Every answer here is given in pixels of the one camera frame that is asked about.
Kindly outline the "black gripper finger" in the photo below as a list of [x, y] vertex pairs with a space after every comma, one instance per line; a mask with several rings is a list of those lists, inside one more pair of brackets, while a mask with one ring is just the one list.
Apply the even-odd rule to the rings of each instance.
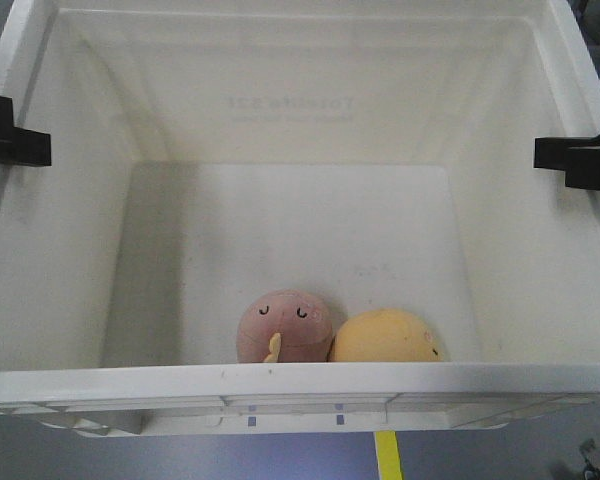
[[0, 96], [0, 164], [31, 167], [51, 165], [51, 136], [17, 127], [11, 98]]
[[594, 137], [536, 138], [533, 166], [563, 172], [568, 188], [600, 192], [600, 133]]

